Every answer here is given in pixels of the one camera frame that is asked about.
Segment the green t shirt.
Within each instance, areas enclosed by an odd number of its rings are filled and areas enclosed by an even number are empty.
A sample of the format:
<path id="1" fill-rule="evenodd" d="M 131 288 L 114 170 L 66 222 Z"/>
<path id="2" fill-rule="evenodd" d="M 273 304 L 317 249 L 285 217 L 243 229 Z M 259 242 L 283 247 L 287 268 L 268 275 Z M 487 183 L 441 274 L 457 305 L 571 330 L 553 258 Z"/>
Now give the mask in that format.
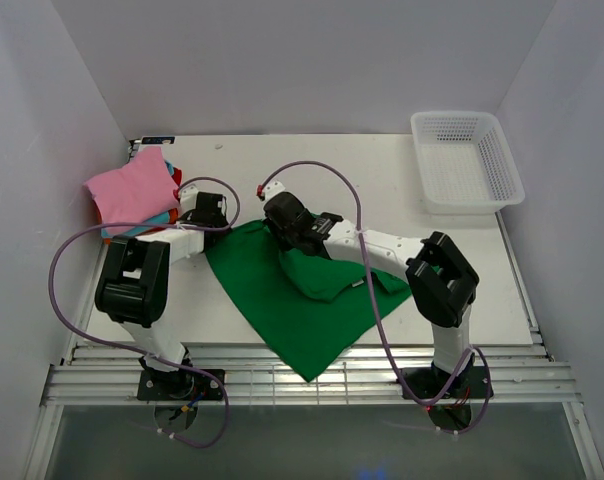
<path id="1" fill-rule="evenodd" d="M 374 270 L 368 285 L 357 263 L 282 251 L 261 220 L 233 229 L 206 258 L 248 324 L 306 382 L 411 296 L 387 273 Z"/>

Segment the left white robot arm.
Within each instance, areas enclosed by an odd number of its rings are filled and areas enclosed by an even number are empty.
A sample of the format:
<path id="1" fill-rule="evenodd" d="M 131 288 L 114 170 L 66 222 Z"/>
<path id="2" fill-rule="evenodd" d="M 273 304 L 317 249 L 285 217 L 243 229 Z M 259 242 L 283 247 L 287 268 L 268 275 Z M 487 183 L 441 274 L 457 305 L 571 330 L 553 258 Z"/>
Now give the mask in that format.
<path id="1" fill-rule="evenodd" d="M 173 263 L 199 255 L 228 232 L 226 198 L 197 189 L 181 200 L 176 229 L 136 237 L 116 236 L 107 249 L 95 306 L 120 325 L 144 351 L 142 365 L 156 373 L 172 399 L 187 397 L 194 376 L 183 368 L 186 347 L 163 318 Z"/>

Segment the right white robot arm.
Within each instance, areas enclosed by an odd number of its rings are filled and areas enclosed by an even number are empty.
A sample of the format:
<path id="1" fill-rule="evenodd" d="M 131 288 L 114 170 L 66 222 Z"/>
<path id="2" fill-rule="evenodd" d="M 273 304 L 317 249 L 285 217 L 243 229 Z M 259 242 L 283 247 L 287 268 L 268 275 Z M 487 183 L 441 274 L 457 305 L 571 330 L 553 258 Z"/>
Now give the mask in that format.
<path id="1" fill-rule="evenodd" d="M 265 221 L 283 250 L 368 265 L 405 282 L 419 313 L 431 323 L 436 390 L 456 397 L 470 384 L 469 317 L 479 275 L 442 232 L 426 239 L 361 231 L 336 214 L 311 212 L 292 193 L 267 187 L 258 195 Z"/>

